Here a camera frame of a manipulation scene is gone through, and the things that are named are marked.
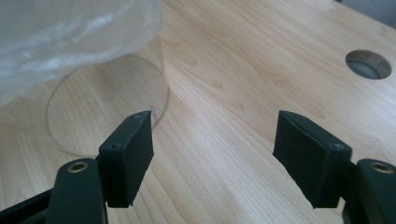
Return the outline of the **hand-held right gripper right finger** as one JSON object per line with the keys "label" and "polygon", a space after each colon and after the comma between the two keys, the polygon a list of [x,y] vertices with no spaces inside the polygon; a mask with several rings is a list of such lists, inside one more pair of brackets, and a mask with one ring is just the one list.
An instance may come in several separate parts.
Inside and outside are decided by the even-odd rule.
{"label": "hand-held right gripper right finger", "polygon": [[273,156],[314,208],[335,208],[352,149],[312,120],[280,110]]}

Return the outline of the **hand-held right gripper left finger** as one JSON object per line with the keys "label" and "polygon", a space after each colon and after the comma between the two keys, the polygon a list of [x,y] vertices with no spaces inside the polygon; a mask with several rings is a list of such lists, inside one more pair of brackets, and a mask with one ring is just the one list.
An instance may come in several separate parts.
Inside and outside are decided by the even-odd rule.
{"label": "hand-held right gripper left finger", "polygon": [[154,156],[151,111],[127,117],[99,147],[109,207],[132,206]]}

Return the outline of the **clear round container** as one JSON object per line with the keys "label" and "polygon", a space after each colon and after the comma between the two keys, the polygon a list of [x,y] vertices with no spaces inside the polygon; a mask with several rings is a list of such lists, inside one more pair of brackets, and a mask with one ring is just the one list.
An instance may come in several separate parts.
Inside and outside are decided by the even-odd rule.
{"label": "clear round container", "polygon": [[82,65],[0,106],[0,128],[93,156],[129,115],[150,110],[158,121],[168,99],[160,32],[137,52]]}

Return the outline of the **clear plastic bag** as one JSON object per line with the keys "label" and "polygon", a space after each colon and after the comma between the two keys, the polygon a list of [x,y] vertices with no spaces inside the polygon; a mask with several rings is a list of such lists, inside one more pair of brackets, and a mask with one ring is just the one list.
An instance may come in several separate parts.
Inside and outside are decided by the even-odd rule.
{"label": "clear plastic bag", "polygon": [[162,28],[160,0],[0,0],[0,106],[137,52]]}

